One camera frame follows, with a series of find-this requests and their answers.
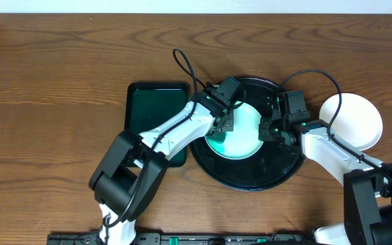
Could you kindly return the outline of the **green sponge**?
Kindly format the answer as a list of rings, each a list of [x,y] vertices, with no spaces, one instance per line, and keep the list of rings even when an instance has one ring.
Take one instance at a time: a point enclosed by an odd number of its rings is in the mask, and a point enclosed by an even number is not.
[[[208,142],[214,142],[216,144],[222,144],[226,139],[225,132],[216,132],[206,136]]]

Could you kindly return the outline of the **light green plate top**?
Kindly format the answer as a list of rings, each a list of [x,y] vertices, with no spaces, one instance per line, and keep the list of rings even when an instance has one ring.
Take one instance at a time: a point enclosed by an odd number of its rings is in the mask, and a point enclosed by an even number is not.
[[[233,131],[226,132],[222,144],[206,142],[209,148],[220,157],[230,160],[241,160],[255,154],[263,142],[258,140],[260,113],[251,105],[243,103],[233,111]]]

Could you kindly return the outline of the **white plate with green stain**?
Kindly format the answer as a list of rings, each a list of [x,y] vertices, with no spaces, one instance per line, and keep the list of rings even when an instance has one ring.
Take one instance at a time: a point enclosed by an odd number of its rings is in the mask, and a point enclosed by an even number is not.
[[[342,105],[331,131],[360,151],[374,146],[383,131],[382,118],[376,107],[366,98],[342,93]]]

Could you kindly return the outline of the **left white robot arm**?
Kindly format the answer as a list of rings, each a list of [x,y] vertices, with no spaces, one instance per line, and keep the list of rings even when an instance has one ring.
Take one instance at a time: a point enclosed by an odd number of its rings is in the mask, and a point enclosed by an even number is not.
[[[132,243],[135,220],[153,200],[170,159],[205,136],[236,101],[226,93],[202,92],[162,125],[116,136],[88,182],[103,215],[102,244]]]

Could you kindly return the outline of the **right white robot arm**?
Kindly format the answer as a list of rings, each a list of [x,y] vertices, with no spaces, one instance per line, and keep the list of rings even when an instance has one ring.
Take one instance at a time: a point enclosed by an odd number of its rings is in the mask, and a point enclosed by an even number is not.
[[[343,140],[321,120],[288,125],[263,117],[259,138],[292,146],[324,167],[343,187],[344,220],[315,230],[319,244],[392,244],[392,163]]]

